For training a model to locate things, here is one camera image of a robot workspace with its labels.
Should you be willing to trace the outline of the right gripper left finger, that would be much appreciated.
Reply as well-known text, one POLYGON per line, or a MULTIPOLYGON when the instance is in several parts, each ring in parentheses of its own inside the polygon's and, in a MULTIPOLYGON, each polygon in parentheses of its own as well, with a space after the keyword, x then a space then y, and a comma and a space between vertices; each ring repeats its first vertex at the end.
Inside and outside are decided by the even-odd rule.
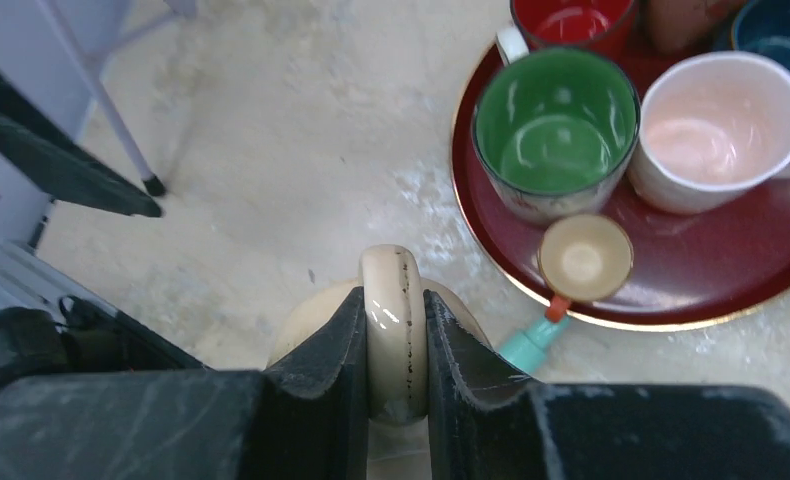
POLYGON ((362 288, 346 293, 328 321, 264 375, 264 477, 365 478, 369 415, 362 288))

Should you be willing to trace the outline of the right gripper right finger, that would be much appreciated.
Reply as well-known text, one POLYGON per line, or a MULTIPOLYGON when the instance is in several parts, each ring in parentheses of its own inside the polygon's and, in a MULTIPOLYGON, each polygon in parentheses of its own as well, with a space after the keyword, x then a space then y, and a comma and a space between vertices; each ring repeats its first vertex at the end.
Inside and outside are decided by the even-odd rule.
POLYGON ((434 479, 545 479, 531 394, 537 382, 424 292, 434 479))

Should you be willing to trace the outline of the teal pen tube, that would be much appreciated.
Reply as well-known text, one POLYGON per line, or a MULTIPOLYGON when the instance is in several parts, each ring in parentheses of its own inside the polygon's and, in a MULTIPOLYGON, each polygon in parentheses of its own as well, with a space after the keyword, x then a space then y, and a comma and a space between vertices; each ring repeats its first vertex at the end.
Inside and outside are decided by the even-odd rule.
POLYGON ((526 329, 515 331, 497 349, 498 354, 517 369, 535 373, 546 361, 548 350, 571 323, 564 316, 553 322, 547 318, 536 320, 526 329))

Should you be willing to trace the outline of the cream teapot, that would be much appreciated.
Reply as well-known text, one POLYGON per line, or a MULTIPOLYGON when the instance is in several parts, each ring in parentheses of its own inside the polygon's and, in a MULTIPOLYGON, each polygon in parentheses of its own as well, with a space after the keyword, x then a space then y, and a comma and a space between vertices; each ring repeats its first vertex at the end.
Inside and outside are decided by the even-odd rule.
POLYGON ((347 294, 364 290, 369 395, 368 478, 429 479, 428 357, 423 293, 439 294, 465 330, 488 341, 462 300, 421 276, 403 246, 380 244, 359 257, 356 278, 300 303, 284 321, 267 363, 276 364, 319 330, 347 294))

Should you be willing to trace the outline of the small orange cup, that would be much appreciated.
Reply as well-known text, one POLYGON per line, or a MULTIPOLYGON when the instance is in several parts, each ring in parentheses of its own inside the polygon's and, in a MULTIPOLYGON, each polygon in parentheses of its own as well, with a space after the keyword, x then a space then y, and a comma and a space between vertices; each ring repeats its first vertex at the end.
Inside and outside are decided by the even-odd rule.
POLYGON ((538 269, 552 296, 545 318, 558 323, 574 303, 616 293, 629 278, 634 250, 625 230, 598 214, 579 214, 551 224, 537 252, 538 269))

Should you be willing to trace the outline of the red round tray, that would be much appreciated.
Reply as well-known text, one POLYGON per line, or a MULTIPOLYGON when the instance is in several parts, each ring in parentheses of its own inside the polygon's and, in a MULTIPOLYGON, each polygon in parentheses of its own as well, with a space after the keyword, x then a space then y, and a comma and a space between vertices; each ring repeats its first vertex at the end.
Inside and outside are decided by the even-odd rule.
MULTIPOLYGON (((453 189, 465 222, 491 262, 522 292, 548 304, 537 268, 543 229, 503 205, 474 150, 477 99, 499 71, 489 46, 466 82, 452 121, 453 189)), ((659 212, 621 182, 605 206, 627 232, 634 266, 612 297, 570 315, 630 331, 673 332, 728 322, 790 290, 790 180, 773 180, 716 210, 681 217, 659 212)))

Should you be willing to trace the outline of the large white cat mug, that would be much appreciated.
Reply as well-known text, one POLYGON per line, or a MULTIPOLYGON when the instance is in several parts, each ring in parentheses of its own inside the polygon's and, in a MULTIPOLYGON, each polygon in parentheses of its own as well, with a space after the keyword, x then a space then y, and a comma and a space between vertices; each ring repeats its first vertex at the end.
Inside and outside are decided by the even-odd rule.
POLYGON ((502 60, 476 103, 477 158, 503 204, 529 223, 595 213, 637 146, 641 100, 603 55, 531 49, 515 27, 497 32, 502 60))

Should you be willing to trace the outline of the pink white mug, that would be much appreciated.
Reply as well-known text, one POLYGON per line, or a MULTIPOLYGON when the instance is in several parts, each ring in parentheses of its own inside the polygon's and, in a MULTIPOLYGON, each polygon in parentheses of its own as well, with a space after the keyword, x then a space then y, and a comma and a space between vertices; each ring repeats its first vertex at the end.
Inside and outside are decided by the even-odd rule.
POLYGON ((676 63, 644 96, 627 176, 649 205, 681 215, 790 179, 790 71, 742 51, 676 63))

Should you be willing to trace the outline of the red glossy mug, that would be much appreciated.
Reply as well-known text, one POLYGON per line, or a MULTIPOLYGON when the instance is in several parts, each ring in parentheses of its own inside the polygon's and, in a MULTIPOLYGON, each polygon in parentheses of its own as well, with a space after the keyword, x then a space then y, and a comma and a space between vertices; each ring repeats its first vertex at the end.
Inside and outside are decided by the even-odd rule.
POLYGON ((514 25, 533 50, 575 47, 620 58, 639 13, 636 0, 511 0, 514 25))

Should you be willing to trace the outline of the blue mug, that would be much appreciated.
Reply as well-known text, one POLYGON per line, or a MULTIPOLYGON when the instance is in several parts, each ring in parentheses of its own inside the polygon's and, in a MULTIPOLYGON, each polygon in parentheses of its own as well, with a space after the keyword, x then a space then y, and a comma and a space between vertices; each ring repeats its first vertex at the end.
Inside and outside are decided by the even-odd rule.
POLYGON ((732 49, 766 56, 790 71, 790 0, 748 2, 729 36, 732 49))

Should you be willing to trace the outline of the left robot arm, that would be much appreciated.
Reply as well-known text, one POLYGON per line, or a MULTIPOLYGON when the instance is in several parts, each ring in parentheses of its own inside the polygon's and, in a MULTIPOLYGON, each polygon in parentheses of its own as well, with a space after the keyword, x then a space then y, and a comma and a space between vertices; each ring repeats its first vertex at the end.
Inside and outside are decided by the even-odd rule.
MULTIPOLYGON (((0 73, 0 154, 52 202, 159 218, 155 196, 78 146, 0 73)), ((64 373, 202 369, 204 363, 37 255, 47 222, 0 245, 0 388, 64 373)))

